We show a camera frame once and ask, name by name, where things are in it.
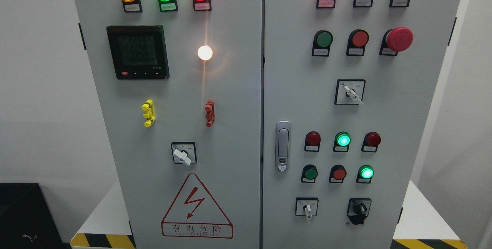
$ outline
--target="white indicator light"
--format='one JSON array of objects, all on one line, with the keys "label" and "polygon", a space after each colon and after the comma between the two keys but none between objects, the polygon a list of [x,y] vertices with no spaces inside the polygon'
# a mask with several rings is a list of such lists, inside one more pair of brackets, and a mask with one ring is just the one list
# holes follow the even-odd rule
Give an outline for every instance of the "white indicator light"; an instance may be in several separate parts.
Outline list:
[{"label": "white indicator light", "polygon": [[214,54],[214,51],[210,46],[207,45],[202,45],[198,49],[198,58],[208,61],[212,58],[212,55]]}]

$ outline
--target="red terminal connector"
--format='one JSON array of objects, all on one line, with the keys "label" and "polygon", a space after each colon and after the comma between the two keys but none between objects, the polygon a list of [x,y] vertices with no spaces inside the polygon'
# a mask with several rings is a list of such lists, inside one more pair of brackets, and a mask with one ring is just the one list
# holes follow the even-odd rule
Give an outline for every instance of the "red terminal connector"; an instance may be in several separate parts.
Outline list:
[{"label": "red terminal connector", "polygon": [[211,127],[215,122],[214,100],[207,101],[207,104],[205,104],[205,112],[205,119],[207,120],[205,126]]}]

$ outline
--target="white platform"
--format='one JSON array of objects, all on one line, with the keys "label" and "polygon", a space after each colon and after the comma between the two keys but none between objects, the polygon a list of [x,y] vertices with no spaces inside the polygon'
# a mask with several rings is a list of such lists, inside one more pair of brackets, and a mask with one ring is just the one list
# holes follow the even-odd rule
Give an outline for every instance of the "white platform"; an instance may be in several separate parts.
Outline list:
[{"label": "white platform", "polygon": [[[460,239],[412,181],[408,185],[403,207],[393,239]],[[104,196],[78,233],[131,235],[119,181]]]}]

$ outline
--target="electrical control cabinet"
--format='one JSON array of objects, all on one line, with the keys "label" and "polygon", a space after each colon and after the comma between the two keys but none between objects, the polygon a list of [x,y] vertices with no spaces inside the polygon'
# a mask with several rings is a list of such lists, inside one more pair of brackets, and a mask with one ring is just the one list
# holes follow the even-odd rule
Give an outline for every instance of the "electrical control cabinet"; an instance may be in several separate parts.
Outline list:
[{"label": "electrical control cabinet", "polygon": [[137,248],[258,248],[262,0],[75,3]]},{"label": "electrical control cabinet", "polygon": [[265,0],[266,249],[390,247],[460,0],[334,1]]}]

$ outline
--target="lightning bolt symbol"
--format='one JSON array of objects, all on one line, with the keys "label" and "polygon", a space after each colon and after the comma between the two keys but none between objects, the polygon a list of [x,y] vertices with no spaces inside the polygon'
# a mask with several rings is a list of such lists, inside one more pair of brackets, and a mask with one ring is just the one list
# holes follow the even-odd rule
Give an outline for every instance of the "lightning bolt symbol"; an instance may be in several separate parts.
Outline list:
[{"label": "lightning bolt symbol", "polygon": [[191,193],[188,195],[188,198],[186,198],[186,201],[183,205],[186,205],[186,204],[190,204],[190,203],[194,203],[194,202],[198,202],[198,204],[196,204],[196,207],[193,209],[193,211],[189,212],[188,213],[188,216],[186,217],[186,219],[189,219],[190,217],[193,216],[193,212],[198,209],[198,206],[200,206],[200,204],[202,204],[203,200],[205,200],[205,198],[200,198],[200,199],[197,199],[197,200],[193,200],[193,201],[190,201],[191,197],[193,197],[193,195],[195,195],[195,193],[198,191],[198,188],[197,187],[194,187],[193,190],[191,191]]}]

